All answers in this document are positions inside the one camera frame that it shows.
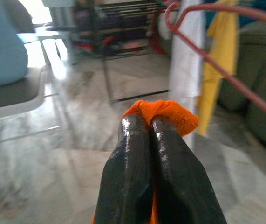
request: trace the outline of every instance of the yellow towel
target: yellow towel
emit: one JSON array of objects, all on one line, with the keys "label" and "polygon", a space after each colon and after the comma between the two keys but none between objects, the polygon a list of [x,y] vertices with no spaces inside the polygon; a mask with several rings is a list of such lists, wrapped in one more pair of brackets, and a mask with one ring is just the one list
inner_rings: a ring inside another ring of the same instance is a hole
[{"label": "yellow towel", "polygon": [[[235,5],[239,0],[219,0],[221,4]],[[213,44],[209,55],[215,59],[229,73],[234,74],[239,48],[239,16],[236,13],[218,12],[208,30]],[[204,63],[202,96],[199,101],[198,133],[205,135],[207,126],[218,98],[218,91],[222,84],[222,76],[215,69]]]}]

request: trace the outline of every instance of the marble floor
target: marble floor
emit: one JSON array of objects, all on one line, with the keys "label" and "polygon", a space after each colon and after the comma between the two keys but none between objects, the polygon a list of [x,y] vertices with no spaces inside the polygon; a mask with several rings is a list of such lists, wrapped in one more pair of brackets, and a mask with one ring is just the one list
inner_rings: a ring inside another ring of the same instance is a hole
[{"label": "marble floor", "polygon": [[[68,129],[0,143],[0,224],[90,223],[119,119],[134,102],[109,104],[100,60],[81,56],[70,66],[62,42],[60,60],[53,41],[46,40],[52,67],[44,66],[38,42],[26,48],[29,66],[48,73],[46,94],[59,95],[1,118],[0,139],[57,126],[60,116]],[[115,97],[166,89],[169,64],[158,55],[110,61]],[[146,99],[160,98],[167,94]],[[266,224],[266,149],[241,117],[217,107],[207,136],[196,136],[194,153],[229,224]]]}]

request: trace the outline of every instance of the orange cloth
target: orange cloth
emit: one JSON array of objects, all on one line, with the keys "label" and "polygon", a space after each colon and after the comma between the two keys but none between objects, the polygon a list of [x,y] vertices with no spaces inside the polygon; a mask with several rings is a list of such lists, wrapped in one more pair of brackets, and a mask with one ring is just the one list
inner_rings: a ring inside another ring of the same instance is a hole
[{"label": "orange cloth", "polygon": [[132,113],[140,114],[148,126],[155,116],[161,115],[175,125],[181,136],[189,134],[198,125],[197,116],[173,100],[158,100],[157,102],[139,100],[132,105],[123,117]]}]

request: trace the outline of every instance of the metal frame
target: metal frame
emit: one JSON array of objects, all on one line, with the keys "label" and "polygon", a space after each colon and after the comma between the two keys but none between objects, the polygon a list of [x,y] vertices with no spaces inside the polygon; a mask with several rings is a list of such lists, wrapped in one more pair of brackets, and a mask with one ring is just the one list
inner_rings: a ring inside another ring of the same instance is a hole
[{"label": "metal frame", "polygon": [[[165,9],[166,7],[163,6],[162,4],[155,2],[155,1],[150,1],[150,0],[141,1],[141,2],[126,2],[126,3],[101,5],[101,10],[105,14],[119,15],[119,16],[123,16],[123,15],[128,16],[128,15],[136,15],[136,14],[157,15],[161,10],[165,10]],[[96,26],[95,32],[100,34],[100,30],[97,26]],[[148,43],[150,43],[150,39],[151,39],[151,36],[148,36]],[[131,49],[122,49],[122,50],[113,51],[113,52],[107,52],[102,43],[98,43],[97,46],[99,46],[100,53],[101,53],[101,60],[103,64],[103,72],[104,72],[104,77],[105,77],[105,85],[106,85],[110,103],[113,104],[113,103],[122,102],[122,101],[130,100],[130,99],[142,98],[146,96],[152,96],[152,95],[157,95],[160,93],[168,92],[168,90],[161,90],[161,91],[149,92],[145,94],[115,99],[113,96],[113,86],[112,86],[111,77],[109,75],[107,61],[116,60],[120,58],[126,58],[126,57],[133,57],[133,56],[150,55],[150,44],[148,44],[147,46],[131,48]],[[141,51],[141,53],[139,54],[133,53],[136,51]]]}]

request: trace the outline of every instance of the metal rack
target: metal rack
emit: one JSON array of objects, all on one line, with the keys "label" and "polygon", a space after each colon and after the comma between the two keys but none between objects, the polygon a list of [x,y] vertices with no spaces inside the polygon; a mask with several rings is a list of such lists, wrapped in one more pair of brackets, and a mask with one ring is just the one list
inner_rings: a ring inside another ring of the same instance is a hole
[{"label": "metal rack", "polygon": [[[129,18],[136,18],[136,20],[141,20],[144,17],[147,17],[148,15],[154,15],[157,16],[161,11],[165,11],[166,7],[162,4],[158,3],[157,1],[153,0],[144,0],[144,1],[132,1],[132,2],[126,2],[126,3],[116,3],[116,4],[105,4],[101,5],[97,9],[97,18],[99,16],[118,16],[119,21],[118,23],[118,31],[116,34],[119,36],[119,40],[122,42],[126,42],[125,39],[125,30],[128,27],[128,23],[130,22]],[[140,29],[144,29],[144,33],[146,33],[150,29],[150,22],[147,22],[147,24],[143,25],[141,22]],[[99,26],[97,25],[95,31],[99,34],[98,36],[101,36],[101,38],[98,38],[99,40],[103,39],[103,33],[99,29]],[[140,46],[135,48],[129,48],[129,49],[119,49],[119,50],[108,50],[108,47],[105,46],[102,42],[98,42],[97,46],[100,49],[101,54],[101,60],[103,64],[103,71],[105,76],[105,84],[106,89],[108,92],[108,97],[111,103],[126,101],[130,99],[136,99],[151,95],[156,95],[159,93],[167,92],[168,90],[162,90],[162,91],[156,91],[156,92],[150,92],[146,94],[136,95],[136,96],[130,96],[125,98],[119,98],[115,99],[113,95],[113,86],[112,86],[112,77],[110,77],[109,74],[109,67],[108,67],[108,61],[109,60],[116,60],[120,58],[125,57],[133,57],[133,56],[141,56],[141,55],[148,55],[150,54],[150,41],[152,39],[151,35],[146,36],[147,39],[147,45],[146,46]]]}]

